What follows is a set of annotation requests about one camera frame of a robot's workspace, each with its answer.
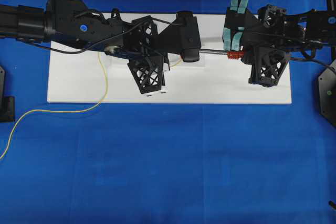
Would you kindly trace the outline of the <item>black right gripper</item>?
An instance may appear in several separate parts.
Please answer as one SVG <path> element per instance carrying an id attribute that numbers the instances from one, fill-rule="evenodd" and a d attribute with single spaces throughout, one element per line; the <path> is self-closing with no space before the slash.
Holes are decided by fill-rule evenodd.
<path id="1" fill-rule="evenodd" d="M 288 15 L 285 8 L 268 4 L 258 10 L 258 19 L 261 27 L 251 32 L 252 44 L 244 49 L 244 61 L 252 61 L 248 82 L 263 87 L 277 86 L 290 59 L 286 52 L 305 53 L 307 49 L 302 26 L 307 21 L 307 13 Z"/>

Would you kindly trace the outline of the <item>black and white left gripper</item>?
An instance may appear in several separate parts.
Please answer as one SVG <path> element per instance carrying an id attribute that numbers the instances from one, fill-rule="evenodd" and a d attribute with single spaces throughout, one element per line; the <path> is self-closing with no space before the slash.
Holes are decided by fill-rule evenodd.
<path id="1" fill-rule="evenodd" d="M 144 52 L 155 52 L 157 25 L 148 15 L 131 22 L 121 19 L 119 11 L 112 11 L 109 22 L 121 22 L 121 31 L 112 34 L 104 53 L 117 58 L 140 58 Z M 128 67 L 142 95 L 165 93 L 164 56 L 130 60 Z"/>

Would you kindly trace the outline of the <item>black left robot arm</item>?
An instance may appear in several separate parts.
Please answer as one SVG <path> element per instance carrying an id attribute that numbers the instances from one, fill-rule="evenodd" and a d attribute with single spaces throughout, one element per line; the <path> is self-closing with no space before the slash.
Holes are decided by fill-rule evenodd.
<path id="1" fill-rule="evenodd" d="M 46 8 L 1 5 L 1 38 L 41 48 L 57 42 L 73 48 L 68 54 L 103 52 L 128 60 L 141 94 L 163 91 L 167 52 L 156 46 L 159 33 L 151 16 L 126 22 L 114 8 L 106 18 L 82 0 L 48 0 Z"/>

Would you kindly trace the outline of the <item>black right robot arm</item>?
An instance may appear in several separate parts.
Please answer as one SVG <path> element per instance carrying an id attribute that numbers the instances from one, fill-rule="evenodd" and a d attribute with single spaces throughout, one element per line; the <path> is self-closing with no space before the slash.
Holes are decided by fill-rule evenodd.
<path id="1" fill-rule="evenodd" d="M 312 60 L 318 49 L 335 46 L 335 12 L 310 10 L 288 15 L 287 10 L 266 5 L 253 15 L 245 11 L 242 62 L 251 66 L 250 84 L 276 86 L 292 52 Z"/>

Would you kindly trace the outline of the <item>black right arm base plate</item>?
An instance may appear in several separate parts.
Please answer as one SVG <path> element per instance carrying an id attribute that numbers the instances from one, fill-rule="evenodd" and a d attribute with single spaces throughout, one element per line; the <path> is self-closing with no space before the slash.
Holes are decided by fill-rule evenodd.
<path id="1" fill-rule="evenodd" d="M 321 115 L 335 127 L 335 74 L 324 70 L 318 77 Z"/>

